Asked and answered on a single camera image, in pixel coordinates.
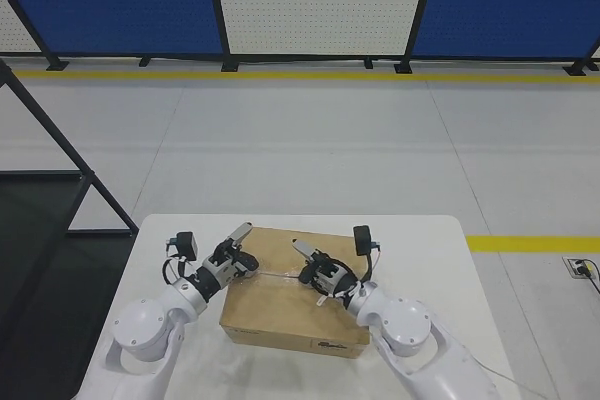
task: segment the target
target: blue wall panel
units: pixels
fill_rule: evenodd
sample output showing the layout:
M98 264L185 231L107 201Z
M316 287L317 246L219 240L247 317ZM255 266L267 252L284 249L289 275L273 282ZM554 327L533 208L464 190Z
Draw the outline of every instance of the blue wall panel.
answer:
M600 0L428 0L418 56L582 57L600 35Z
M211 0L20 0L56 53L221 54Z

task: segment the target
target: yellow tape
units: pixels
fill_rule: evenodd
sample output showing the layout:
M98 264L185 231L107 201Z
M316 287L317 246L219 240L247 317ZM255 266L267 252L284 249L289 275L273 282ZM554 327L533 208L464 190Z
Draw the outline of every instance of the yellow tape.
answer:
M340 81L431 81L456 83L600 84L600 76L568 75L478 75L478 74L391 74L374 72L204 72L204 71L15 71L29 79L141 79L141 80L340 80Z
M474 253L600 253L600 236L467 236Z

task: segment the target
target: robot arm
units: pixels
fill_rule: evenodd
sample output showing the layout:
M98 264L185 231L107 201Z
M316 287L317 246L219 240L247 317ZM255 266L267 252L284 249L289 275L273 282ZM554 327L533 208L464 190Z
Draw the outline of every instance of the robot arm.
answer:
M195 273L185 276L185 264L197 258L191 232L180 232L167 242L175 246L180 277L156 299L128 304L114 322L113 337L97 351L94 367L83 382L78 400L163 399L184 341L184 325L194 323L207 303L233 279L255 274L258 262L241 251L250 223L236 229L220 243ZM160 361L155 372L133 374L121 362L122 350L144 362Z
M415 399L500 399L495 385L469 350L422 303L388 297L376 283L358 280L341 261L307 243L294 240L293 247L307 260L298 277L300 282L317 290L323 299L332 297L341 301L359 326L374 328L371 330L374 346ZM419 370L407 371L400 359L420 352L430 334L437 342L437 353Z

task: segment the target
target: power outlet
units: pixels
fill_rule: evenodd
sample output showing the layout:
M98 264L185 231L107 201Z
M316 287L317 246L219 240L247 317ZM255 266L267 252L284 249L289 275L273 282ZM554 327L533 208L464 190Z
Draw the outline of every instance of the power outlet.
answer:
M567 267L567 270L573 279L587 279L586 275L578 272L578 267L582 265L586 266L591 272L591 279L596 279L595 271L584 259L578 257L562 257L562 261L564 261L564 265Z

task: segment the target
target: floor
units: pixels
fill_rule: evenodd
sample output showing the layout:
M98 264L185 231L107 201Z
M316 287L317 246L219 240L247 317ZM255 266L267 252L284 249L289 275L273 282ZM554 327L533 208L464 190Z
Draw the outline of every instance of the floor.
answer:
M70 68L132 66L83 61ZM137 222L152 213L449 214L467 235L600 236L600 85L24 84ZM0 169L71 167L17 98L1 90ZM105 226L120 224L90 193L74 227ZM515 378L549 399L600 400L600 301L587 281L569 277L563 255L475 253L474 260ZM600 267L600 254L583 256Z

